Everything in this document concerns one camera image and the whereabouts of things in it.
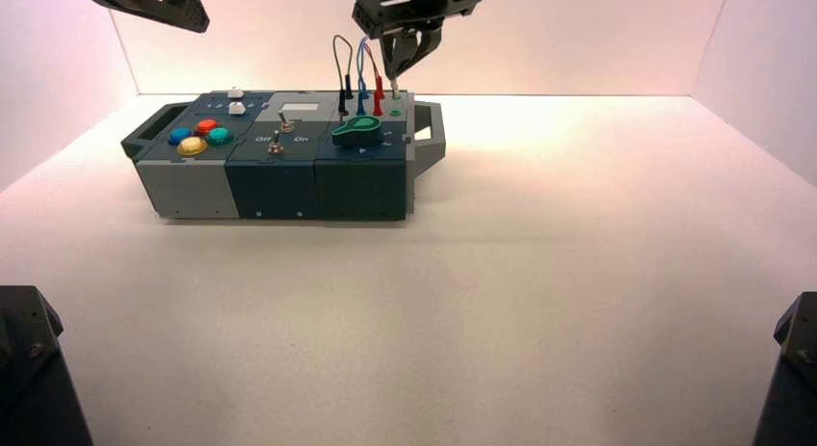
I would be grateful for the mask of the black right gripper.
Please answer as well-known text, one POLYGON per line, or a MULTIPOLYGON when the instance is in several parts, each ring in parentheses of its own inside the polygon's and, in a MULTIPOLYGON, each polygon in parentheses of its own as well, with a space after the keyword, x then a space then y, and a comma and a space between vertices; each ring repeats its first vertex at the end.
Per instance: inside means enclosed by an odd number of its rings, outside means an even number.
POLYGON ((355 0, 352 18, 366 37, 381 38, 386 77, 397 80, 439 47, 442 27, 435 26, 448 17, 470 15, 482 1, 355 0), (435 28, 423 29, 429 25, 435 28))

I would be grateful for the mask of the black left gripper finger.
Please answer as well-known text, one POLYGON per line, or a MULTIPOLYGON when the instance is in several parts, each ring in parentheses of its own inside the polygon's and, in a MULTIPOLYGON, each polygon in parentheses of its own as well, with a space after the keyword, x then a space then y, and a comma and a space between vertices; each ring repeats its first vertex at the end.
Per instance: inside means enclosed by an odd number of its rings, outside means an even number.
POLYGON ((201 0, 92 0, 109 10, 195 33, 204 33, 210 19, 201 0))

